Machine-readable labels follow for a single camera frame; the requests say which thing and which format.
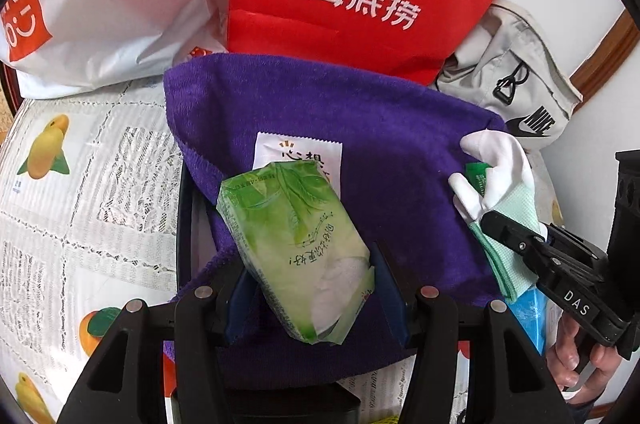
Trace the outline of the white and green glove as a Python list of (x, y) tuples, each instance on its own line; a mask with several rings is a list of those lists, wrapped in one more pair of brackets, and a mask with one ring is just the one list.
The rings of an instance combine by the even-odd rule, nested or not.
[(480, 221), (488, 211), (497, 210), (541, 236), (548, 235), (536, 213), (532, 168), (520, 142), (503, 131), (469, 133), (460, 140), (460, 147), (488, 167), (482, 193), (462, 173), (453, 173), (448, 178), (454, 191), (454, 207), (484, 249), (500, 293), (506, 301), (514, 303), (535, 284), (537, 277), (520, 255), (484, 235)]

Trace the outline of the grey Nike waist bag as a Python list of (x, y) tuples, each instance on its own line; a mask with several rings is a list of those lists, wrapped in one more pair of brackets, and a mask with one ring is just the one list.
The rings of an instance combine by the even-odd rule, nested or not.
[(527, 152), (559, 139), (582, 103), (542, 29), (508, 0), (491, 3), (447, 58), (435, 88), (499, 115)]

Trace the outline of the purple towel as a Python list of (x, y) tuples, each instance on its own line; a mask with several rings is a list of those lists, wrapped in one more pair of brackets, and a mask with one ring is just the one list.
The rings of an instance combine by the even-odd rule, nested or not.
[(419, 285), (482, 306), (500, 289), (454, 207), (461, 139), (502, 130), (480, 106), (420, 84), (280, 56), (212, 54), (164, 77), (168, 126), (212, 204), (215, 257), (262, 285), (236, 343), (233, 386), (333, 382), (405, 355), (371, 282), (384, 243)]

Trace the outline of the green wet wipe sachet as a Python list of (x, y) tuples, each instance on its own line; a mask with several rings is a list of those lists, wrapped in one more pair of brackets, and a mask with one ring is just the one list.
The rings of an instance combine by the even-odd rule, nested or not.
[(489, 168), (490, 165), (481, 162), (467, 163), (465, 165), (465, 178), (480, 196), (484, 196), (486, 192), (487, 170)]

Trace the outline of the blue tissue pack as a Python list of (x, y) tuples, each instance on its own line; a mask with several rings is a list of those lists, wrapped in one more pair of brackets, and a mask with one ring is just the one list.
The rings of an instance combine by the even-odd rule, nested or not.
[(529, 288), (508, 306), (535, 348), (543, 355), (555, 343), (562, 309), (536, 286)]

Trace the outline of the brown door frame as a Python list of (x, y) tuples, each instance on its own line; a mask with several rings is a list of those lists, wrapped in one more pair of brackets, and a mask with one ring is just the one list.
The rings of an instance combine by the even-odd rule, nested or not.
[(639, 43), (639, 28), (623, 10), (593, 54), (575, 70), (570, 81), (582, 94), (579, 110), (610, 80)]

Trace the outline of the white persimmon wipe sachet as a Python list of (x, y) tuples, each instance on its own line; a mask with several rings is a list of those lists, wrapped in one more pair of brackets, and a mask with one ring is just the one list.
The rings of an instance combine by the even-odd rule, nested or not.
[(314, 162), (336, 195), (341, 196), (342, 156), (341, 142), (259, 131), (254, 146), (253, 168), (275, 162)]

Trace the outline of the green pocket tissue pack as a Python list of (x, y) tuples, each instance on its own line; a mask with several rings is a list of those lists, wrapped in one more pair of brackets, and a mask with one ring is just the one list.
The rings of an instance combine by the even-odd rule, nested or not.
[(216, 208), (288, 335), (342, 344), (374, 291), (374, 269), (317, 165), (271, 163), (224, 180)]

